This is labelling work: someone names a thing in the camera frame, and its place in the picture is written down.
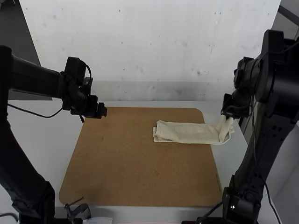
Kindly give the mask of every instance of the cable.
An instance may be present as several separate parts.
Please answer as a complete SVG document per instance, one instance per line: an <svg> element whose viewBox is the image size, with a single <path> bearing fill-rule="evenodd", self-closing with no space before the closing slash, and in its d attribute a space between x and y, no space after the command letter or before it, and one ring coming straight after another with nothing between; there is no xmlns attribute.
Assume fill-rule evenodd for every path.
<svg viewBox="0 0 299 224"><path fill-rule="evenodd" d="M27 111L27 110L25 110L25 109L19 108L19 107L17 107L17 106L11 105L11 104L8 104L8 106L10 106L10 107L12 107L12 108L14 108L14 109L17 109L17 110L19 110L19 111L23 111L23 112L26 112L26 113L30 113L30 114L33 114L33 115L36 115L36 116L38 116L38 117L42 117L42 118L53 118L55 115L57 115L59 112L62 111L62 108L61 108L59 111L57 111L56 113L52 114L51 116L44 116L44 115L41 115L41 114L38 114L38 113L34 113L34 112L31 112L31 111Z"/></svg>
<svg viewBox="0 0 299 224"><path fill-rule="evenodd" d="M251 109L252 109L251 110L251 114L252 114L252 116L251 116L251 122L252 122L252 140L253 140L253 155L254 155L254 160L255 160L255 163L256 163L256 168L257 168L258 172L260 173L260 176L261 176L261 178L263 180L263 183L265 185L265 188L266 188L266 191L267 191L269 205L272 208L272 210L273 210L273 212L274 212L274 214L276 216L276 219L277 219L278 223L281 224L280 223L280 219L278 217L278 214L277 214L274 206L272 205L271 198L270 198L270 193L269 193L269 189L268 189L268 185L266 183L266 180L263 177L262 171L261 171L261 169L260 169L260 167L259 167L259 165L257 163L257 160L256 160L256 146L255 146L256 140L255 140L254 111L253 111L254 110L254 106L253 106L253 101L254 101L254 96L252 95L252 97L251 97Z"/></svg>
<svg viewBox="0 0 299 224"><path fill-rule="evenodd" d="M0 218L1 218L1 217L5 217L5 216L11 216L11 217L13 217L13 218L15 219L16 222L19 221L18 216L17 216L16 214L14 214L14 213L10 213L10 212L8 212L8 213L0 214Z"/></svg>
<svg viewBox="0 0 299 224"><path fill-rule="evenodd" d="M195 224L200 224L202 221L204 221L206 218L208 218L217 208L222 206L223 202L220 202L217 204L214 208L212 208L208 213L206 213L203 217L196 220Z"/></svg>
<svg viewBox="0 0 299 224"><path fill-rule="evenodd" d="M253 109L256 107L256 103L257 103L257 101L255 101L255 103L254 103L254 105L253 105ZM249 117L248 117L248 119L247 119L247 122L246 122L246 125L245 125L245 128L244 128L244 132L246 131L247 126L248 126L248 124L249 124L249 122L250 122L251 115L252 115L252 111L250 112L250 115L249 115Z"/></svg>
<svg viewBox="0 0 299 224"><path fill-rule="evenodd" d="M291 45L291 46L290 46L290 47L288 47L287 49L283 50L281 53L285 53L285 52L289 51L290 49L292 49L292 48L296 47L298 44L299 44L299 42L297 42L297 43L294 43L293 45Z"/></svg>
<svg viewBox="0 0 299 224"><path fill-rule="evenodd" d="M88 81L88 85L89 85L89 84L90 84L90 81L91 81L91 79L92 79L92 71L90 70L90 68L89 68L88 65L86 65L86 68L87 68L87 70L88 70L88 72L89 72L89 81Z"/></svg>

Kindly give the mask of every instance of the towel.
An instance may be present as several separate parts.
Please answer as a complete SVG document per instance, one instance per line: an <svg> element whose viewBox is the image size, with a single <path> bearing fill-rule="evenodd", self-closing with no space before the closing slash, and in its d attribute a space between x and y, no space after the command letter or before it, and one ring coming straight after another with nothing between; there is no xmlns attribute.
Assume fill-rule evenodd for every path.
<svg viewBox="0 0 299 224"><path fill-rule="evenodd" d="M216 125L175 123L159 120L153 128L154 142L222 145L234 131L233 118L222 116Z"/></svg>

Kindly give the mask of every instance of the cork board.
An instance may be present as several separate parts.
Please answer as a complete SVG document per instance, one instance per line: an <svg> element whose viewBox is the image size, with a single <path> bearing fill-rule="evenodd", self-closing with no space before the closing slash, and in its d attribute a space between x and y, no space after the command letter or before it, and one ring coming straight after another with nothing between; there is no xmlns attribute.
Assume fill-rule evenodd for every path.
<svg viewBox="0 0 299 224"><path fill-rule="evenodd" d="M201 111L110 107L86 119L59 192L61 203L213 206L221 186L210 145L154 142L158 120L204 123Z"/></svg>

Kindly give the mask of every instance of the wall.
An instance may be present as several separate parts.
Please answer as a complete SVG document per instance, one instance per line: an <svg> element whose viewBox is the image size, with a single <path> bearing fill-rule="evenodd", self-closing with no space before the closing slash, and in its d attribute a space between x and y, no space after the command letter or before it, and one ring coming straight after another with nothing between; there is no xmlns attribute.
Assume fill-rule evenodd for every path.
<svg viewBox="0 0 299 224"><path fill-rule="evenodd" d="M100 99L204 100L232 92L237 62L259 54L279 2L22 0L21 6L41 65L63 70L68 56L80 57Z"/></svg>
<svg viewBox="0 0 299 224"><path fill-rule="evenodd" d="M274 203L283 223L298 223L299 209L299 165L276 196Z"/></svg>

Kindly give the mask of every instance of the cloth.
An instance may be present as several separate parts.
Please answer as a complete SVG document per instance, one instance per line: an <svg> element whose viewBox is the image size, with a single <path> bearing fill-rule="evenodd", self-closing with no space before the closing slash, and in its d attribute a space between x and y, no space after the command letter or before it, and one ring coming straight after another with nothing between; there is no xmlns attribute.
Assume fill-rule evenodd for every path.
<svg viewBox="0 0 299 224"><path fill-rule="evenodd" d="M233 118L226 120L226 116L222 116L216 126L159 120L157 127L153 128L154 142L222 145L235 132L233 122Z"/></svg>

